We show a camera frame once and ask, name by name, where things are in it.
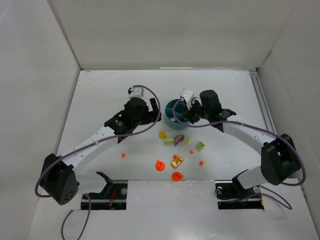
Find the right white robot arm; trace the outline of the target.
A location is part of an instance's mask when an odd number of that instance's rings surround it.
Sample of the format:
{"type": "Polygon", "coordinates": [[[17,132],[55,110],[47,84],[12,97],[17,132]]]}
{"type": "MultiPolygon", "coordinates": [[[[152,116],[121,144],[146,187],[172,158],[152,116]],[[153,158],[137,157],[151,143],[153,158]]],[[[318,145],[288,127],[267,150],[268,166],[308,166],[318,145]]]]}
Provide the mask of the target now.
{"type": "Polygon", "coordinates": [[[184,89],[180,100],[186,105],[183,116],[191,124],[201,119],[207,120],[210,126],[237,138],[260,155],[259,166],[247,169],[233,178],[232,181],[241,188],[249,189],[265,183],[277,186],[304,169],[289,135],[278,136],[245,123],[233,110],[222,108],[214,90],[202,91],[199,98],[196,98],[192,91],[184,89]]]}

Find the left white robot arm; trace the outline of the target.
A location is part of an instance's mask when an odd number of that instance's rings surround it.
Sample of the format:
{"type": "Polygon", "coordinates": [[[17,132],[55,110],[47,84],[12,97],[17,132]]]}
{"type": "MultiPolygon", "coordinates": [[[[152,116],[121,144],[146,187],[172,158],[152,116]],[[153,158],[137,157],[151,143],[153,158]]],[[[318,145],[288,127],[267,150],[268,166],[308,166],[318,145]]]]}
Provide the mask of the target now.
{"type": "Polygon", "coordinates": [[[70,202],[82,183],[77,175],[104,151],[120,144],[125,138],[135,136],[141,125],[152,128],[161,120],[160,101],[150,100],[150,106],[138,97],[132,97],[124,109],[107,120],[90,138],[71,152],[57,156],[49,154],[43,162],[40,178],[36,184],[47,192],[49,198],[59,205],[70,202]]]}

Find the teal divided round container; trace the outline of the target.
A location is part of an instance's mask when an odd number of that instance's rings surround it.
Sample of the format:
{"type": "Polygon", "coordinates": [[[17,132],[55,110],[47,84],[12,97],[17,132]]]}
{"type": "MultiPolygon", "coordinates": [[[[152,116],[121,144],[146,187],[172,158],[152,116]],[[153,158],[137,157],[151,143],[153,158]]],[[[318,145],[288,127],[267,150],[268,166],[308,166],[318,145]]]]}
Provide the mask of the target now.
{"type": "MultiPolygon", "coordinates": [[[[168,102],[165,106],[165,122],[173,130],[183,130],[186,128],[186,126],[179,123],[173,115],[173,107],[177,101],[178,99],[173,99],[170,102],[168,102]]],[[[186,118],[184,118],[185,109],[186,105],[184,103],[179,102],[174,108],[174,113],[181,122],[183,122],[186,125],[189,125],[190,122],[186,118]]]]}

